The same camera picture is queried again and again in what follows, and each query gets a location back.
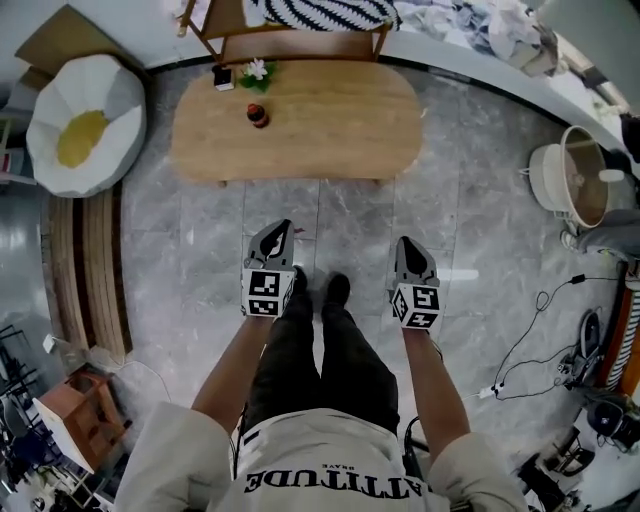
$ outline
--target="white t-shirt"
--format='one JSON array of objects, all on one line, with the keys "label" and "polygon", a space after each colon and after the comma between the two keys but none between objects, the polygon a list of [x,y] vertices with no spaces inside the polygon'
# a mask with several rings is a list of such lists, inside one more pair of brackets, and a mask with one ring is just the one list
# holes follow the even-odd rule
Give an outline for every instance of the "white t-shirt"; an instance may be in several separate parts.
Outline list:
[{"label": "white t-shirt", "polygon": [[208,416],[162,403],[136,443],[118,512],[266,510],[526,511],[524,497],[483,436],[468,434],[437,458],[427,485],[404,474],[390,432],[332,409],[265,421],[244,436],[231,480],[229,437]]}]

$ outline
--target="wooden coffee table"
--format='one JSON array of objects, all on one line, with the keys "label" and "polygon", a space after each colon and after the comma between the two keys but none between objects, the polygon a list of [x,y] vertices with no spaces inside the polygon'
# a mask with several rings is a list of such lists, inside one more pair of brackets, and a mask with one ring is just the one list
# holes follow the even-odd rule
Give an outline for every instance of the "wooden coffee table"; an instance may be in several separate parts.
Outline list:
[{"label": "wooden coffee table", "polygon": [[[265,107],[269,126],[251,124],[249,103]],[[411,85],[372,62],[280,62],[266,94],[239,84],[217,91],[207,74],[180,99],[171,157],[176,171],[195,182],[386,180],[417,157],[420,113]]]}]

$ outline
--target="black and white striped pillow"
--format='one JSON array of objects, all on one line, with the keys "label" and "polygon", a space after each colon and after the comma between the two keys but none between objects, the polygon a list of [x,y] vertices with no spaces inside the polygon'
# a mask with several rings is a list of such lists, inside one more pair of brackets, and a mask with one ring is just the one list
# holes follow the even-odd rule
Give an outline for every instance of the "black and white striped pillow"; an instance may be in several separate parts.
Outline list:
[{"label": "black and white striped pillow", "polygon": [[267,21],[301,30],[363,31],[400,18],[393,0],[250,0]]}]

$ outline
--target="person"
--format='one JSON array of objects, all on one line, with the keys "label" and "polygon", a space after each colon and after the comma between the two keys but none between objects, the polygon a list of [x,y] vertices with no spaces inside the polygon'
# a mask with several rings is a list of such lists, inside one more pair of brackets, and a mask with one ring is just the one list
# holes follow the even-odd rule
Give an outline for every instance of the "person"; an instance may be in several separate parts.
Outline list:
[{"label": "person", "polygon": [[627,263],[625,283],[640,290],[640,211],[611,210],[595,228],[569,224],[560,233],[563,247],[577,254],[609,254]]},{"label": "person", "polygon": [[[435,461],[429,485],[405,475],[395,376],[345,309],[350,284],[328,284],[322,376],[312,353],[312,304],[296,268],[281,318],[247,317],[190,410],[150,415],[116,497],[119,512],[153,510],[525,511],[517,485],[480,434],[429,334],[403,330],[418,415]],[[238,476],[229,439],[243,407]]]}]

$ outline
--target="dark pants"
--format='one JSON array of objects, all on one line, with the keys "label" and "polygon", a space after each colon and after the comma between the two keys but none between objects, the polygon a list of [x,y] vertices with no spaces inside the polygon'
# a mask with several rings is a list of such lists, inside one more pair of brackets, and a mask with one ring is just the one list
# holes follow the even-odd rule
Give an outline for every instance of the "dark pants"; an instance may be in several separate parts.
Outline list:
[{"label": "dark pants", "polygon": [[367,343],[353,317],[325,304],[322,377],[313,360],[313,310],[306,295],[294,295],[271,328],[246,411],[248,431],[280,414],[330,408],[396,434],[396,378]]}]

